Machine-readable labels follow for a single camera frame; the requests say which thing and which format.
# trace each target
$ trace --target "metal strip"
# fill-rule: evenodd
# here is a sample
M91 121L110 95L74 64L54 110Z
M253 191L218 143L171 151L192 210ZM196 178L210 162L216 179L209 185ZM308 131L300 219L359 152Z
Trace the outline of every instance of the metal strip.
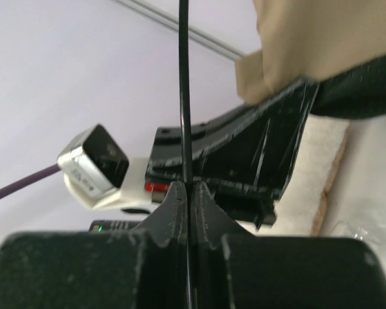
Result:
M174 30L175 32L179 31L179 21L173 15L160 10L158 7L151 5L143 0L112 0L120 5L125 6L126 8L139 13L140 15L155 21L162 26ZM195 28L189 26L188 28L188 37L194 42L212 50L213 52L218 53L219 55L231 60L236 61L245 56L242 51L235 49L234 47L222 42L215 37Z

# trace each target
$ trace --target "black camera face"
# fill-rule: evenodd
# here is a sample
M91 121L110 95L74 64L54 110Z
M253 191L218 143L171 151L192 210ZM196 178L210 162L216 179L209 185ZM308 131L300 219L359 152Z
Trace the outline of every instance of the black camera face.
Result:
M96 126L83 143L83 150L112 185L122 186L129 159L103 126Z

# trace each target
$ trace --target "camera housing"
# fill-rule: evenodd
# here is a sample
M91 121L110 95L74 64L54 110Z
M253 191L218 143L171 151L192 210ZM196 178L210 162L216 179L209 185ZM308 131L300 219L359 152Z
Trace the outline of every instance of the camera housing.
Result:
M99 200L122 186L129 159L97 124L77 135L57 157L57 164L89 198Z

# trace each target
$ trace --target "red component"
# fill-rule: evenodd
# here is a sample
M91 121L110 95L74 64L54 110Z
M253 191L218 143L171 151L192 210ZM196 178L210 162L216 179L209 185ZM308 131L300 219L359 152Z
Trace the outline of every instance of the red component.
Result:
M165 185L162 183L146 182L144 185L144 189L149 192L153 192L153 191L167 192L168 188L169 188L169 185Z

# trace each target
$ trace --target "beige cloth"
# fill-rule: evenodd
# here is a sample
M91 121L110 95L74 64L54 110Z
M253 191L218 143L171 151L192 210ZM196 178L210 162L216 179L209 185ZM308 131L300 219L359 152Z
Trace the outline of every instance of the beige cloth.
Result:
M386 54L386 0L253 1L262 50L235 64L247 104L299 76L326 80Z

